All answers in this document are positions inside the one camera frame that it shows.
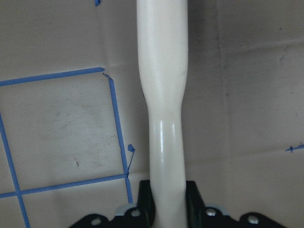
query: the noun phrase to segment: tapered white neck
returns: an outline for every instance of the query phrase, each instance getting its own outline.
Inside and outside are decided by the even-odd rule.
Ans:
[[[188,70],[187,0],[137,0],[138,61],[148,105],[154,228],[186,228],[181,103]]]

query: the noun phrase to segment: gray surface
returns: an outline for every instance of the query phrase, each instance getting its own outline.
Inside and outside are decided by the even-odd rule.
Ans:
[[[138,181],[148,178],[149,155],[135,5],[2,1],[0,80],[106,68],[115,81],[125,147],[136,148],[130,170],[136,198]],[[206,202],[224,206],[236,219],[259,211],[288,227],[304,223],[304,154],[285,152],[304,143],[303,6],[300,0],[189,1],[186,173]],[[105,199],[104,208],[111,204]],[[33,214],[41,221],[36,227],[43,226],[43,213]]]

